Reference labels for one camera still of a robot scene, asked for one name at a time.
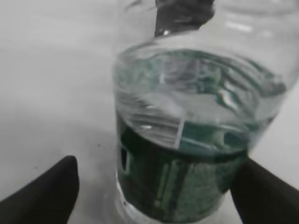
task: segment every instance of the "gray background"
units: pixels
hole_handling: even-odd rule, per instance
[[[0,199],[73,154],[81,189],[70,223],[116,223],[107,212],[113,206],[115,14],[111,0],[0,2]],[[299,87],[252,154],[297,188],[298,97]],[[230,196],[221,214],[222,223],[240,223]]]

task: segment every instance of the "clear plastic bottle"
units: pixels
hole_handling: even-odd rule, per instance
[[[126,27],[157,16],[150,35],[133,23],[120,35],[121,210],[128,223],[197,223],[219,208],[297,81],[298,1],[150,2],[122,10]],[[130,42],[132,30],[142,35]]]

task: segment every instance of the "water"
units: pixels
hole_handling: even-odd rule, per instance
[[[114,83],[125,210],[163,223],[219,207],[286,93],[254,61],[188,49],[126,51]]]

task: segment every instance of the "bottle bottom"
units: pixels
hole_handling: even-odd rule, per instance
[[[117,193],[115,196],[115,206],[118,214],[121,216],[125,224],[164,224],[158,220],[152,219],[140,212],[137,208],[131,205],[124,197],[121,186],[116,181]],[[194,223],[185,224],[218,224],[220,223],[219,214],[216,211],[205,219]]]

